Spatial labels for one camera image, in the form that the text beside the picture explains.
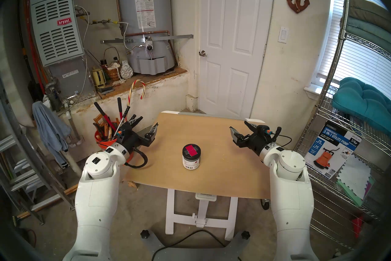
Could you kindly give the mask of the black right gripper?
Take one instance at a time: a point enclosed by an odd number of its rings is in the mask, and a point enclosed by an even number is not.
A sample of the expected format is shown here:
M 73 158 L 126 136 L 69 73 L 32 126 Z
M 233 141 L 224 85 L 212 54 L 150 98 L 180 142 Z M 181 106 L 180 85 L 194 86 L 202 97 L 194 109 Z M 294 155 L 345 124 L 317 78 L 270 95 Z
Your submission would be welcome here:
M 259 125 L 248 122 L 246 120 L 244 123 L 253 132 L 253 134 L 243 137 L 243 135 L 240 134 L 235 128 L 230 126 L 230 133 L 233 142 L 237 146 L 239 144 L 239 148 L 249 148 L 257 156 L 260 156 L 265 147 L 272 142 L 271 135 L 273 132 L 270 129 L 261 129 L 258 131 Z

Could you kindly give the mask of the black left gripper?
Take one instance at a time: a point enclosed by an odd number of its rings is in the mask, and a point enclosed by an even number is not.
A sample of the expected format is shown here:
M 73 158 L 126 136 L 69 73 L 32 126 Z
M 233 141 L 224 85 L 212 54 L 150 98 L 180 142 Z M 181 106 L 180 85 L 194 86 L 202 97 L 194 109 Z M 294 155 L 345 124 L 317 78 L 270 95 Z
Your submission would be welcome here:
M 140 137 L 136 132 L 131 129 L 137 126 L 142 119 L 142 116 L 138 118 L 134 116 L 130 121 L 128 121 L 128 128 L 124 128 L 124 147 L 128 153 L 132 153 L 140 146 L 149 147 L 155 140 L 158 123 L 155 123 L 155 125 L 151 127 L 149 132 L 147 132 L 144 137 Z

